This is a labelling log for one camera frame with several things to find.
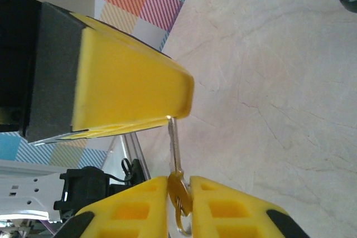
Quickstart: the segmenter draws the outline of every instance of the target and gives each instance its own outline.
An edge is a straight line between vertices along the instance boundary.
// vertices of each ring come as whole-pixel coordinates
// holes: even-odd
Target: white marble surface
[[[356,42],[338,0],[186,0],[164,49],[196,82],[186,174],[284,207],[311,237],[357,237]],[[168,174],[166,128],[139,138]]]

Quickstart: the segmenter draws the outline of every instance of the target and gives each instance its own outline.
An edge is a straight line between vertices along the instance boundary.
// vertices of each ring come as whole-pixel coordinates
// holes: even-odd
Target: key ring
[[[184,226],[182,225],[181,217],[182,217],[181,200],[179,197],[176,197],[175,219],[176,219],[177,230],[179,231],[180,234],[184,236],[191,236],[192,235],[191,224],[189,224],[189,226],[185,230]]]

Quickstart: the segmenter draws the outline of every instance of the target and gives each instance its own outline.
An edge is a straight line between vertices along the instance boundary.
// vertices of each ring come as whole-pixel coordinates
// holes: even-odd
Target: colorful patterned cloth
[[[162,50],[185,0],[95,0],[95,18]],[[52,166],[101,168],[113,137],[29,145],[17,133],[0,133],[0,159]]]

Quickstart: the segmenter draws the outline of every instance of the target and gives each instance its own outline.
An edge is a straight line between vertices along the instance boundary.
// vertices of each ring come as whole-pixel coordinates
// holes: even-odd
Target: key
[[[177,133],[176,119],[168,116],[168,133],[170,135],[171,174],[168,177],[167,187],[171,202],[175,207],[176,224],[178,231],[190,236],[190,230],[184,230],[181,215],[187,217],[192,212],[192,194],[189,185],[185,182],[184,171],[181,168],[179,149],[179,136]]]

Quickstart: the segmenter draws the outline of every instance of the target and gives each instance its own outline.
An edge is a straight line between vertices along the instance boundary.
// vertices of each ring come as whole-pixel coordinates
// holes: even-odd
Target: yellow plastic
[[[193,77],[167,56],[92,18],[83,29],[73,131],[67,139],[117,135],[167,124],[191,110]]]
[[[194,238],[284,238],[266,214],[272,203],[202,177],[191,177]]]
[[[95,214],[81,238],[165,238],[167,178],[157,177],[82,208]]]

